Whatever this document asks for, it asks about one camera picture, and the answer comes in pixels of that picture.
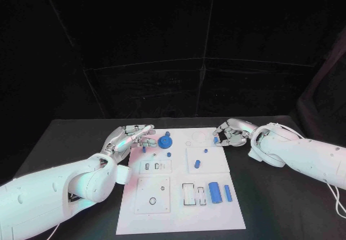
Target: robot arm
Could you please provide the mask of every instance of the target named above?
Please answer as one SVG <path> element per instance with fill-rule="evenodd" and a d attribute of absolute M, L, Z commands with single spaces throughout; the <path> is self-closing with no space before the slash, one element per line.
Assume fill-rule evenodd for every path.
<path fill-rule="evenodd" d="M 299 138 L 294 130 L 269 123 L 256 127 L 246 121 L 230 118 L 214 130 L 224 132 L 226 140 L 217 146 L 242 146 L 250 139 L 248 156 L 273 167 L 285 164 L 311 178 L 346 190 L 346 148 Z"/>
<path fill-rule="evenodd" d="M 118 127 L 100 153 L 13 179 L 0 187 L 0 240 L 33 237 L 105 200 L 132 169 L 118 165 L 131 147 L 155 147 L 152 125 Z"/>

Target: black table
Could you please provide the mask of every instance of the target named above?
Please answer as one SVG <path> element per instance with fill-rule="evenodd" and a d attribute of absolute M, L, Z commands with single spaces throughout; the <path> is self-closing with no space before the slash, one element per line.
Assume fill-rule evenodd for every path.
<path fill-rule="evenodd" d="M 118 126 L 154 124 L 157 129 L 204 128 L 217 127 L 227 118 L 53 120 L 15 177 L 86 159 L 99 152 L 106 136 Z M 239 119 L 258 126 L 279 123 L 298 131 L 288 116 Z M 335 214 L 335 201 L 327 185 L 286 166 L 276 168 L 249 158 L 249 143 L 223 150 L 245 230 L 115 235 L 124 190 L 116 184 L 105 201 L 59 225 L 51 240 L 346 239 L 346 220 Z M 346 202 L 344 190 L 340 190 L 340 199 Z M 47 239 L 51 230 L 33 239 Z"/>

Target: blue object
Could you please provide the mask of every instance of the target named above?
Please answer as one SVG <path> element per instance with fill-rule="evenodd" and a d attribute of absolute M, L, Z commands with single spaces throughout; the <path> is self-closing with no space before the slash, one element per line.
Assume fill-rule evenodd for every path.
<path fill-rule="evenodd" d="M 219 189 L 219 184 L 214 181 L 209 183 L 209 191 L 211 203 L 213 204 L 222 203 L 222 193 Z"/>
<path fill-rule="evenodd" d="M 226 195 L 226 201 L 232 202 L 232 196 L 230 196 L 230 191 L 229 191 L 229 186 L 224 185 L 224 195 Z"/>
<path fill-rule="evenodd" d="M 196 163 L 194 163 L 194 168 L 197 169 L 200 167 L 200 161 L 196 160 Z"/>
<path fill-rule="evenodd" d="M 158 138 L 157 144 L 161 149 L 167 149 L 171 146 L 171 138 L 170 138 L 170 132 L 167 131 L 164 136 Z"/>

